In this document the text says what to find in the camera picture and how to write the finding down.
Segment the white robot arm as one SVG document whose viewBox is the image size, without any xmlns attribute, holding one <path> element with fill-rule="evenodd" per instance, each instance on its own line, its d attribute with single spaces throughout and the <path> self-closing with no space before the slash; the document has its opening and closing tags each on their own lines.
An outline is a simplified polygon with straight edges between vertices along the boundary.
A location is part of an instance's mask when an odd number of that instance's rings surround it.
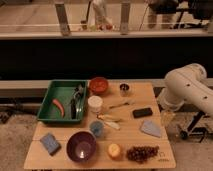
<svg viewBox="0 0 213 171">
<path fill-rule="evenodd" d="M 164 110 L 170 111 L 178 111 L 185 102 L 190 102 L 213 116 L 213 90 L 202 83 L 206 78 L 205 68 L 198 63 L 171 70 L 165 75 L 165 87 L 157 101 Z"/>
</svg>

